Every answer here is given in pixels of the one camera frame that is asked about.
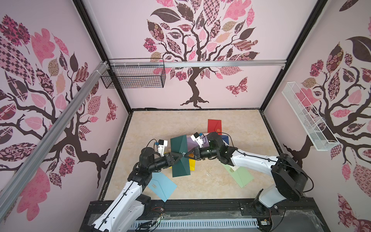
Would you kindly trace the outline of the lilac purple envelope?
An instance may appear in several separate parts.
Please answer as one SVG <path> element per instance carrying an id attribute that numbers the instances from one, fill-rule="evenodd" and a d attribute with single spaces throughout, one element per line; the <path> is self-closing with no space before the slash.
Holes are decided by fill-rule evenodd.
<path id="1" fill-rule="evenodd" d="M 194 147 L 197 147 L 198 144 L 193 142 L 190 137 L 187 138 L 187 150 L 190 151 Z"/>

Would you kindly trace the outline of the dark green envelope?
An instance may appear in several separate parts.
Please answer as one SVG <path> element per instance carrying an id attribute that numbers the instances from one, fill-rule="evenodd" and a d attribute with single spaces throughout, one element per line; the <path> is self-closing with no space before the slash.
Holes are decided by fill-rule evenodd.
<path id="1" fill-rule="evenodd" d="M 184 154 L 188 152 L 187 138 L 185 135 L 171 139 L 171 152 L 180 154 L 179 161 L 172 166 L 172 176 L 189 176 L 191 174 L 189 159 L 184 157 Z"/>

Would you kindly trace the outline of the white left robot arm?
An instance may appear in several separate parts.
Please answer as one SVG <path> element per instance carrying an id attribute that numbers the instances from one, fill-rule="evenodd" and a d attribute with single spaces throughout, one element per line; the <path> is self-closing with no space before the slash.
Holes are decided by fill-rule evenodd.
<path id="1" fill-rule="evenodd" d="M 128 176 L 128 181 L 117 198 L 90 226 L 84 226 L 84 232 L 126 232 L 142 215 L 151 212 L 151 197 L 143 191 L 152 180 L 154 172 L 177 164 L 183 154 L 165 153 L 161 156 L 153 148 L 145 147 L 139 155 Z"/>

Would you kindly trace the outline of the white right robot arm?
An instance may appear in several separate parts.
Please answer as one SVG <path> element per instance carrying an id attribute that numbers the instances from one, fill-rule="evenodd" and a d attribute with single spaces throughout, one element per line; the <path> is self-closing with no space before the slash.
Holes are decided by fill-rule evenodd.
<path id="1" fill-rule="evenodd" d="M 288 154 L 264 156 L 249 153 L 235 147 L 231 139 L 227 144 L 217 132 L 207 134 L 208 146 L 206 147 L 199 137 L 193 135 L 192 140 L 198 145 L 184 153 L 184 158 L 197 161 L 216 158 L 222 164 L 249 168 L 266 174 L 274 180 L 268 188 L 259 191 L 251 204 L 256 214 L 264 215 L 284 200 L 298 201 L 302 198 L 309 177 Z"/>

